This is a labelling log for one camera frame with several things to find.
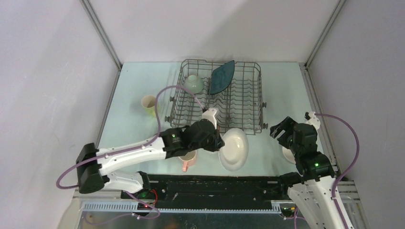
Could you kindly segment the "white scalloped plate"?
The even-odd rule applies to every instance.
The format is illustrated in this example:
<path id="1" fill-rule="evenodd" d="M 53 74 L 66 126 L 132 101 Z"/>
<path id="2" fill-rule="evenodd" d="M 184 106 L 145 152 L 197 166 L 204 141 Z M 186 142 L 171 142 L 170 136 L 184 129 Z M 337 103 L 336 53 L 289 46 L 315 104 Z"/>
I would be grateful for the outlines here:
<path id="1" fill-rule="evenodd" d="M 246 134 L 239 128 L 232 128 L 221 134 L 221 139 L 224 141 L 224 146 L 218 153 L 221 165 L 231 172 L 241 169 L 247 161 L 249 153 Z"/>

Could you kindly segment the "white ceramic bowl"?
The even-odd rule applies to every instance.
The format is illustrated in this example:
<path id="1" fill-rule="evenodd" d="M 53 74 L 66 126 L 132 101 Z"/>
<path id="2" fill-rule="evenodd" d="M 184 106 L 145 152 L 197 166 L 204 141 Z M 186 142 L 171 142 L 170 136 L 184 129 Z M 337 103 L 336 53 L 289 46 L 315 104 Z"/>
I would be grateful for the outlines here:
<path id="1" fill-rule="evenodd" d="M 285 148 L 285 147 L 282 147 L 282 153 L 283 153 L 283 156 L 285 157 L 285 159 L 288 161 L 288 162 L 290 162 L 290 163 L 292 163 L 292 164 L 295 164 L 296 162 L 295 162 L 295 157 L 294 157 L 294 155 L 293 155 L 293 153 L 292 153 L 292 151 L 290 150 L 290 149 L 287 149 L 287 148 Z"/>

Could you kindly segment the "teal square plate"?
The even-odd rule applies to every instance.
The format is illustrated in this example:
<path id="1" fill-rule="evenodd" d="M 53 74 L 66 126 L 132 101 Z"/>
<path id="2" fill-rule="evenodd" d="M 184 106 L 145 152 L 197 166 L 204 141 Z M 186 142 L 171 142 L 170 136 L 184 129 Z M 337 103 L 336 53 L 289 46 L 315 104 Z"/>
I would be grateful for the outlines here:
<path id="1" fill-rule="evenodd" d="M 212 72 L 210 95 L 224 91 L 232 82 L 235 71 L 235 61 L 229 61 Z"/>

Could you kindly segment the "pale green ceramic bowl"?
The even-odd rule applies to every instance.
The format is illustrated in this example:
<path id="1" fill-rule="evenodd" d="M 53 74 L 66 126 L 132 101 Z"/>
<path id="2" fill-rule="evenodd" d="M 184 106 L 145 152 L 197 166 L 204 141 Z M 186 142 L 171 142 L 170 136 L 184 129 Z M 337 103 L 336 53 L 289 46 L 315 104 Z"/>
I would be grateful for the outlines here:
<path id="1" fill-rule="evenodd" d="M 183 87 L 192 94 L 198 94 L 203 91 L 204 83 L 199 76 L 192 74 L 185 79 Z"/>

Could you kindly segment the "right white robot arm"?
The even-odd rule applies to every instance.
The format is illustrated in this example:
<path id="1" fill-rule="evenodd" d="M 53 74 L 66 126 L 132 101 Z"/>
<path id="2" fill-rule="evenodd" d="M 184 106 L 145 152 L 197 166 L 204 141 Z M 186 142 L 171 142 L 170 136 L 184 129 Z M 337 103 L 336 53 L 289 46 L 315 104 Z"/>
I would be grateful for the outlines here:
<path id="1" fill-rule="evenodd" d="M 293 200 L 312 229 L 352 229 L 333 166 L 318 151 L 316 126 L 288 116 L 270 128 L 270 136 L 292 153 L 297 168 L 278 177 L 279 196 Z"/>

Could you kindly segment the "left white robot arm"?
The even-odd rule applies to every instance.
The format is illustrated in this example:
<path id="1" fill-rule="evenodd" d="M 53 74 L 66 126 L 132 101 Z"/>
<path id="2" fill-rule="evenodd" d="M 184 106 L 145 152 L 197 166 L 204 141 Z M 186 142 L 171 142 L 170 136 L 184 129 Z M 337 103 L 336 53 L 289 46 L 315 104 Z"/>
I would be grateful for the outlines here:
<path id="1" fill-rule="evenodd" d="M 184 156 L 197 149 L 215 152 L 224 145 L 219 130 L 207 119 L 167 129 L 156 139 L 150 138 L 116 150 L 97 149 L 95 144 L 89 143 L 83 146 L 76 159 L 79 193 L 89 194 L 106 188 L 127 191 L 141 199 L 147 198 L 151 192 L 147 174 L 142 171 L 122 173 L 120 169 L 146 161 Z"/>

